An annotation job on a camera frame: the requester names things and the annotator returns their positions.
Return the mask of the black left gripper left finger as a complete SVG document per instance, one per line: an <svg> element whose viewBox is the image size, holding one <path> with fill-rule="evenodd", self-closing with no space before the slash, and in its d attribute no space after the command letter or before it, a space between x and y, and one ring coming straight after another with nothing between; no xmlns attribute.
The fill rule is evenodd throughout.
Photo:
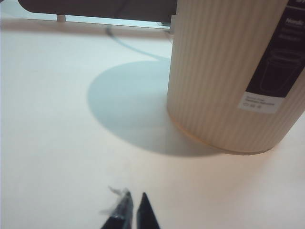
<svg viewBox="0 0 305 229"><path fill-rule="evenodd" d="M131 229L133 219L133 199L129 189L109 190L118 196L113 208L106 210L109 217L101 226L101 229Z"/></svg>

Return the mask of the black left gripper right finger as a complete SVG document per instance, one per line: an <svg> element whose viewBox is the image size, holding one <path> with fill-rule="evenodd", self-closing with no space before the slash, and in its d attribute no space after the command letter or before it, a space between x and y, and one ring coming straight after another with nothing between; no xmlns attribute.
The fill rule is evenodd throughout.
<svg viewBox="0 0 305 229"><path fill-rule="evenodd" d="M160 229L153 208L145 192L142 194L142 198L137 209L136 225L137 229Z"/></svg>

